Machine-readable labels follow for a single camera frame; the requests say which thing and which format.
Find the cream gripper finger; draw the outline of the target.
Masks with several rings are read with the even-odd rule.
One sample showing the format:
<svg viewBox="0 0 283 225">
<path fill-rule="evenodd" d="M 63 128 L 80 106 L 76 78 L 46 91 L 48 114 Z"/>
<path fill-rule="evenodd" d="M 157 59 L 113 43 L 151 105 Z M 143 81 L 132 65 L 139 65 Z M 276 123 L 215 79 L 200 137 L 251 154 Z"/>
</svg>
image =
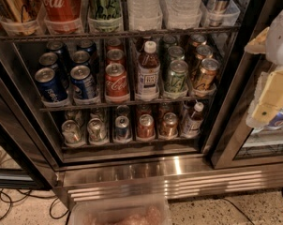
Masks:
<svg viewBox="0 0 283 225">
<path fill-rule="evenodd" d="M 266 38 L 269 28 L 263 29 L 256 37 L 250 40 L 246 46 L 245 51 L 251 54 L 265 54 L 266 52 Z"/>
<path fill-rule="evenodd" d="M 283 67 L 262 72 L 254 94 L 251 118 L 258 125 L 267 125 L 283 108 Z"/>
</svg>

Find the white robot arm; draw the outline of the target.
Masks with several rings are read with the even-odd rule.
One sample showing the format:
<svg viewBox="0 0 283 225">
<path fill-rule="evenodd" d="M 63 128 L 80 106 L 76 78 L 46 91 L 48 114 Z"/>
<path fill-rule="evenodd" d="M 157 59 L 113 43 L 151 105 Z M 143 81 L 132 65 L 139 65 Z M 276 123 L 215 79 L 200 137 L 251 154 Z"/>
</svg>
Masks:
<svg viewBox="0 0 283 225">
<path fill-rule="evenodd" d="M 262 72 L 250 103 L 246 124 L 251 128 L 266 126 L 283 108 L 283 9 L 245 46 L 252 54 L 264 54 L 276 66 L 272 72 Z"/>
</svg>

